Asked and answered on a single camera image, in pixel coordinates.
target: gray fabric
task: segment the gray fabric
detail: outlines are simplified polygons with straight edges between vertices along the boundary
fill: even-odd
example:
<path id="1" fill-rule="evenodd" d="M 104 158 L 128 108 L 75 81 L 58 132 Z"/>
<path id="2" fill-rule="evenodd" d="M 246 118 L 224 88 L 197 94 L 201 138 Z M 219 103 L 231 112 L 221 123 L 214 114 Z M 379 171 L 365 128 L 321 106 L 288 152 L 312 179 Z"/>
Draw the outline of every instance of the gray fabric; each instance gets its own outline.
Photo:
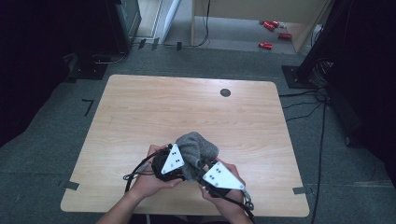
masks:
<path id="1" fill-rule="evenodd" d="M 219 149 L 197 132 L 184 134 L 176 144 L 185 162 L 181 170 L 188 181 L 196 180 L 196 169 L 205 166 L 204 160 L 213 161 L 219 155 Z"/>

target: hand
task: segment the hand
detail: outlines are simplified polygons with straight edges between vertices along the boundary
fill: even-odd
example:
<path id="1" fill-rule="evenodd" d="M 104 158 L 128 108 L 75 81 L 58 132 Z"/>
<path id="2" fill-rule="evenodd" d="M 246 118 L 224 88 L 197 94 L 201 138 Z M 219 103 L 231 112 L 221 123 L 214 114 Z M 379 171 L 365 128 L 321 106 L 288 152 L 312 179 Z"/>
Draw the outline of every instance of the hand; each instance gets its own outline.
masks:
<path id="1" fill-rule="evenodd" d="M 226 163 L 221 161 L 225 167 L 227 167 L 236 178 L 239 179 L 244 185 L 246 185 L 245 181 L 239 176 L 238 171 L 236 170 L 236 166 L 233 164 Z M 202 197 L 210 202 L 212 202 L 219 210 L 219 212 L 230 222 L 230 223 L 251 223 L 248 216 L 245 214 L 245 211 L 242 207 L 237 204 L 230 203 L 221 198 L 213 198 L 202 185 L 199 185 L 200 190 L 202 192 Z M 244 195 L 241 190 L 232 189 L 226 197 L 233 199 L 239 203 L 244 203 Z"/>
<path id="2" fill-rule="evenodd" d="M 161 147 L 151 145 L 148 150 L 148 156 L 164 148 L 166 148 L 166 145 Z M 152 173 L 150 165 L 146 168 L 145 173 Z M 141 197 L 141 200 L 143 200 L 154 195 L 161 189 L 172 189 L 182 181 L 182 179 L 175 179 L 168 182 L 163 182 L 155 177 L 155 175 L 139 175 L 134 182 L 134 185 L 128 192 L 137 193 Z"/>

